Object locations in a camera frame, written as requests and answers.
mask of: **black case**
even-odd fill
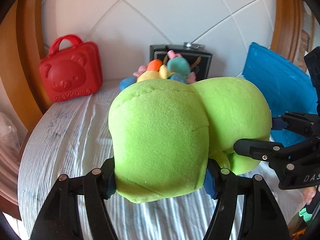
[[[192,69],[196,73],[196,80],[206,79],[208,76],[212,54],[205,49],[191,49],[183,45],[151,45],[150,46],[150,61],[154,59],[164,60],[165,55],[169,50],[175,53],[180,53],[190,65],[192,65],[198,57],[201,57],[201,62]]]

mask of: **metal pin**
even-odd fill
[[[262,181],[262,176],[257,174],[254,176],[254,179],[257,180],[257,181]]]
[[[287,165],[287,169],[288,169],[289,171],[293,171],[293,170],[294,170],[294,165],[293,165],[292,163],[289,163],[289,164]]]
[[[221,169],[221,173],[224,175],[228,175],[230,171],[228,169]]]
[[[93,175],[98,175],[100,173],[101,173],[101,170],[99,168],[96,168],[96,169],[92,170],[92,174]]]
[[[68,176],[67,176],[66,174],[62,174],[62,175],[59,176],[58,180],[64,181],[64,180],[67,179],[67,177],[68,177]]]

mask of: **red case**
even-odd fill
[[[72,46],[59,50],[67,39]],[[39,66],[45,90],[52,102],[96,93],[102,85],[102,71],[97,44],[82,42],[76,35],[56,39]]]

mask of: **orange object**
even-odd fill
[[[147,71],[159,71],[161,66],[162,66],[162,61],[159,59],[154,59],[149,62]]]

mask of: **green plush toy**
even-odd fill
[[[255,85],[212,78],[186,85],[154,79],[123,90],[109,112],[118,193],[134,203],[203,186],[208,158],[235,174],[259,161],[237,155],[241,138],[268,140],[271,113]]]

